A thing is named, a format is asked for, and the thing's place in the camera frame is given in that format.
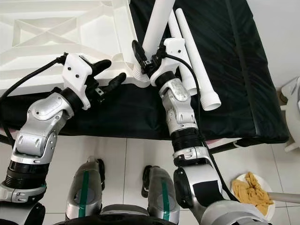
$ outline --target pvc pipe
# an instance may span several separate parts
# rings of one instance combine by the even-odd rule
[[[174,3],[175,0],[155,1],[144,42],[142,44],[147,59],[151,59],[152,55],[157,52]],[[134,77],[142,82],[147,82],[149,85],[149,79],[147,75],[141,74],[141,67],[137,62],[134,66]]]
[[[191,61],[196,77],[200,83],[201,105],[205,111],[214,110],[221,106],[219,96],[212,88],[182,9],[178,8],[175,13],[181,33],[186,41],[186,48],[189,59]]]
[[[169,24],[171,36],[173,38],[182,38],[173,10],[171,11],[168,24]],[[181,58],[191,66],[191,62],[189,61],[186,48],[182,49],[181,52],[182,52]],[[182,84],[185,87],[185,89],[190,93],[191,96],[197,94],[196,84],[189,69],[181,63],[179,64],[179,70],[181,73]]]
[[[286,203],[300,203],[300,195],[268,192],[270,199]]]

